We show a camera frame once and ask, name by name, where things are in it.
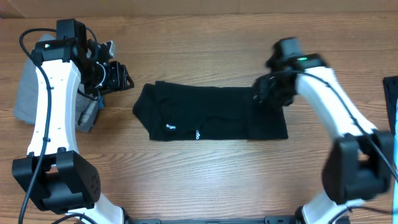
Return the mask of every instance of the printed logo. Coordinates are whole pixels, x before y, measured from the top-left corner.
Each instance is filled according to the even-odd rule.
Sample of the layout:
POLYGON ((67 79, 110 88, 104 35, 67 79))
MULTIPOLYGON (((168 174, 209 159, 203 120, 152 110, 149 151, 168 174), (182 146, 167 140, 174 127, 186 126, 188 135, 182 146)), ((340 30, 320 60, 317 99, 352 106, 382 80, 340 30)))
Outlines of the printed logo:
POLYGON ((175 126, 172 126, 172 125, 168 125, 168 124, 166 124, 166 128, 169 128, 169 129, 175 129, 175 126))

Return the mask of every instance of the black fabric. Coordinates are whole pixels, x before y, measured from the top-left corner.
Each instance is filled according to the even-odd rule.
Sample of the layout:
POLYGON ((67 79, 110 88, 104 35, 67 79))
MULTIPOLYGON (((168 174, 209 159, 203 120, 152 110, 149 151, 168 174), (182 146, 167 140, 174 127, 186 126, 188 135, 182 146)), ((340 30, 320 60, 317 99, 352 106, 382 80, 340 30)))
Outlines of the black fabric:
POLYGON ((260 109, 252 88, 145 84, 132 112, 153 140, 288 138, 282 108, 260 109))
POLYGON ((398 99, 398 76, 384 78, 383 86, 384 86, 384 94, 386 96, 388 122, 390 124, 391 133, 395 135, 397 99, 398 99))

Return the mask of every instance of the gray cloth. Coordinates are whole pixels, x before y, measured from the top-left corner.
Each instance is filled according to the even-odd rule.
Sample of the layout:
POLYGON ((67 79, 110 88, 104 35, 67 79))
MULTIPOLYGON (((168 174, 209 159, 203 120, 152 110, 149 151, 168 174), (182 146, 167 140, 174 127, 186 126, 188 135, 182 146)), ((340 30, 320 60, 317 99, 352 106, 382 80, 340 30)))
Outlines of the gray cloth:
MULTIPOLYGON (((44 34, 39 41, 55 39, 49 34, 44 34)), ((79 89, 84 92, 82 84, 79 89)), ((39 84, 37 83, 36 66, 27 59, 19 80, 17 100, 14 107, 14 117, 26 123, 34 124, 36 120, 37 96, 39 84)), ((98 101, 91 101, 79 94, 76 96, 75 128, 88 132, 94 126, 94 120, 98 113, 98 101)))

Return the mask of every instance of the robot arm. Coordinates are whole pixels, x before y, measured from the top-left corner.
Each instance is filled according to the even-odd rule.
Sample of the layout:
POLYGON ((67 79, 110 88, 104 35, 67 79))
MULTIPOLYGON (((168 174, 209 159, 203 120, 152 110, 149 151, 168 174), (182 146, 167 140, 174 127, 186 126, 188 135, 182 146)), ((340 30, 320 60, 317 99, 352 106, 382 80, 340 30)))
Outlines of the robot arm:
POLYGON ((348 207, 360 206, 389 190, 391 173, 364 134, 371 137, 389 163, 391 135, 389 131, 378 131, 358 111, 340 87, 333 70, 319 55, 304 55, 297 39, 282 39, 274 50, 267 61, 271 73, 258 78, 254 84, 256 98, 264 106, 280 108, 293 103, 295 95, 302 95, 320 117, 333 143, 322 172, 324 190, 300 207, 295 218, 303 224, 334 223, 334 218, 348 207), (359 151, 369 159, 359 161, 359 151))
POLYGON ((47 86, 40 70, 37 116, 27 157, 12 163, 12 174, 27 191, 35 169, 40 169, 30 199, 41 211, 85 214, 96 223, 128 223, 121 207, 102 193, 96 168, 79 155, 75 138, 75 107, 79 84, 86 93, 105 95, 134 86, 126 67, 114 57, 112 41, 98 44, 86 39, 86 27, 74 19, 57 21, 57 39, 36 43, 32 52, 51 86, 49 137, 43 163, 37 167, 47 117, 47 86), (58 172, 46 173, 52 167, 58 172))

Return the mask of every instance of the black joint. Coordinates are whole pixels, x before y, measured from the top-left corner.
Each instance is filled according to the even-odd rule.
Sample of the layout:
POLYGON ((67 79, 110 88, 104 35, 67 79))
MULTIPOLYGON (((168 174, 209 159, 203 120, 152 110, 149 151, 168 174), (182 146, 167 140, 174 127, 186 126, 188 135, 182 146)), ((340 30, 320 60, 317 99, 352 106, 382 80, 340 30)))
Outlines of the black joint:
POLYGON ((269 73, 257 78, 253 84, 254 96, 260 105, 280 110, 282 106, 293 103, 296 73, 285 72, 278 75, 269 73))
POLYGON ((371 200, 390 188, 391 173, 374 146, 369 144, 369 138, 391 163, 394 152, 391 134, 373 130, 373 134, 367 135, 347 134, 335 139, 322 170, 322 184, 330 200, 337 205, 358 198, 371 200), (358 159, 358 149, 368 156, 365 161, 358 159))
POLYGON ((300 206, 299 208, 296 209, 296 211, 294 212, 294 221, 293 223, 289 223, 289 224, 296 224, 296 223, 305 223, 304 221, 304 217, 303 217, 303 207, 300 206))
POLYGON ((129 216, 129 214, 126 212, 126 210, 123 207, 121 207, 121 208, 122 208, 123 217, 124 217, 123 224, 133 224, 133 221, 131 220, 131 217, 129 216))
POLYGON ((57 149, 57 152, 66 152, 66 151, 67 151, 67 149, 65 147, 59 147, 57 149))
POLYGON ((30 199, 41 211, 64 214, 76 208, 91 209, 100 199, 98 171, 75 151, 44 155, 40 167, 37 167, 38 159, 14 159, 12 175, 26 191, 35 169, 40 169, 37 176, 40 181, 35 183, 30 199), (47 174, 52 165, 57 166, 58 172, 47 174))

